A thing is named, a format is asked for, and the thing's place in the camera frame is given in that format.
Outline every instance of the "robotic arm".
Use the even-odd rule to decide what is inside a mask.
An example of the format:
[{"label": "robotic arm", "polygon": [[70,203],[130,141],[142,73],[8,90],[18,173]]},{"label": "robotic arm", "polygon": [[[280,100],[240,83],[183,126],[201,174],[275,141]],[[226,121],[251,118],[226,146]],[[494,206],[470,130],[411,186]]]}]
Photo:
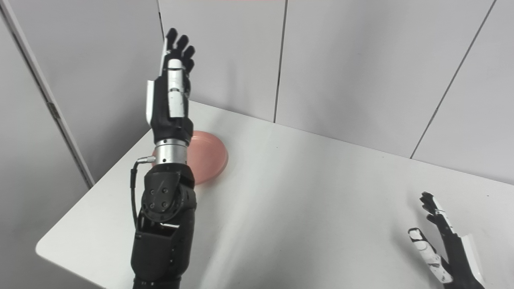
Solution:
[{"label": "robotic arm", "polygon": [[[166,35],[159,77],[147,87],[146,120],[154,134],[156,156],[138,159],[131,170],[134,289],[178,289],[189,265],[196,196],[187,165],[193,135],[188,98],[195,50],[186,49],[186,35],[175,43],[177,36],[173,28]],[[144,177],[141,208],[136,213],[135,175],[137,165],[144,162],[155,166]]]},{"label": "robotic arm", "polygon": [[409,229],[409,237],[428,267],[445,289],[485,289],[469,236],[460,237],[450,224],[446,212],[434,196],[424,192],[420,198],[428,211],[427,220],[437,226],[448,262],[428,242],[420,229]]}]

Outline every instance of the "pink plastic bowl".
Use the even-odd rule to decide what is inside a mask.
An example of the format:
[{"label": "pink plastic bowl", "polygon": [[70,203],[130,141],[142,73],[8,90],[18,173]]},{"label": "pink plastic bowl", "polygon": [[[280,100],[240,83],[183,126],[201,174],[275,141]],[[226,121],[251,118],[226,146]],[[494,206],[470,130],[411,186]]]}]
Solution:
[{"label": "pink plastic bowl", "polygon": [[199,185],[219,176],[227,162],[227,149],[219,138],[208,132],[193,132],[188,147],[188,165],[193,171],[195,184]]}]

